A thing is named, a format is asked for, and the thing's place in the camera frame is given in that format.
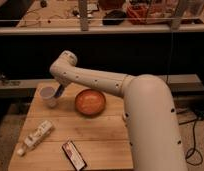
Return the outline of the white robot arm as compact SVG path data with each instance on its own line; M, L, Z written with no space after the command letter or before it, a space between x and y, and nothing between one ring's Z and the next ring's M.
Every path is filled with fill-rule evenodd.
M123 99L134 171L188 171L174 100L161 78L79 68L70 51L50 73L62 86L74 82Z

